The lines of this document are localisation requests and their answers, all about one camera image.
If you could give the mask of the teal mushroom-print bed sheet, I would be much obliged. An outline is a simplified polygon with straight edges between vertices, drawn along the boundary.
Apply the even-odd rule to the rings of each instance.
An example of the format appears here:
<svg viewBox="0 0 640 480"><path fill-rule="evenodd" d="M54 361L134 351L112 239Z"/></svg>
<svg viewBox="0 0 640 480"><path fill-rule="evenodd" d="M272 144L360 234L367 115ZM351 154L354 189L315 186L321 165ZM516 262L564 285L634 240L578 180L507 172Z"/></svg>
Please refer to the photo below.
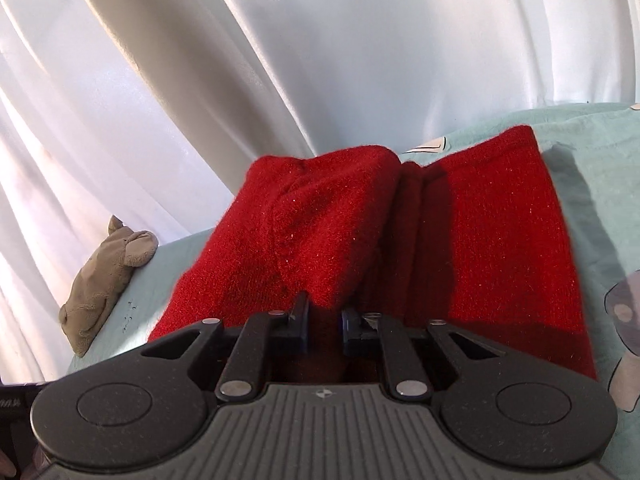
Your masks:
<svg viewBox="0 0 640 480"><path fill-rule="evenodd" d="M597 378L618 404L605 466L620 478L639 474L639 115L625 105L570 105L516 113L448 136L439 154L396 155L421 166L472 148L516 126L532 128L570 237ZM152 340L178 279L214 230L158 251L137 274L89 352L72 370Z"/></svg>

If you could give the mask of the grey-brown plush toy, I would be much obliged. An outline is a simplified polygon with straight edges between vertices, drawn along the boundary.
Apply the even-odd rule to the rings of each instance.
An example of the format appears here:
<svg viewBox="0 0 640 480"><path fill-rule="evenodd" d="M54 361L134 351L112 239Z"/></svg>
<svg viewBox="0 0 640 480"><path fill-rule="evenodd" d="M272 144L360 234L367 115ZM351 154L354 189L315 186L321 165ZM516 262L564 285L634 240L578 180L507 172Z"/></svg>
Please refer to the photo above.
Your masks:
<svg viewBox="0 0 640 480"><path fill-rule="evenodd" d="M134 272L154 257L158 240L151 231L134 231L111 216L107 237L74 278L58 322L74 355L89 350Z"/></svg>

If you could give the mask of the white sheer curtain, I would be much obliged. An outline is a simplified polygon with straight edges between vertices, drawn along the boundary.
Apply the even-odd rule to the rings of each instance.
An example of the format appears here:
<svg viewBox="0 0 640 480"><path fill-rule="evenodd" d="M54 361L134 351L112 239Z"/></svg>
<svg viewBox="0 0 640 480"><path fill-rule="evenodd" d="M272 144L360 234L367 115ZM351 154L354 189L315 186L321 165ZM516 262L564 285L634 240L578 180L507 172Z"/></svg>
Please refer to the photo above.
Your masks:
<svg viewBox="0 0 640 480"><path fill-rule="evenodd" d="M1 377L72 352L108 218L213 226L262 155L639 97L639 0L1 0Z"/></svg>

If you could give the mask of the red knitted garment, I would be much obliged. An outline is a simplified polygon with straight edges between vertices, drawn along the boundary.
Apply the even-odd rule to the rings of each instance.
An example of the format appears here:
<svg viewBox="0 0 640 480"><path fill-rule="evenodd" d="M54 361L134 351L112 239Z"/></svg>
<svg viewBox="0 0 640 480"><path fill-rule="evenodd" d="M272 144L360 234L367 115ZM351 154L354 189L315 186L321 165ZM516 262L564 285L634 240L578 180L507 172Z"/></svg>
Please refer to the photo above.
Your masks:
<svg viewBox="0 0 640 480"><path fill-rule="evenodd" d="M434 318L593 376L577 271L532 128L516 126L421 166L382 146L262 157L152 329L240 326L306 292L333 382L341 310L420 328Z"/></svg>

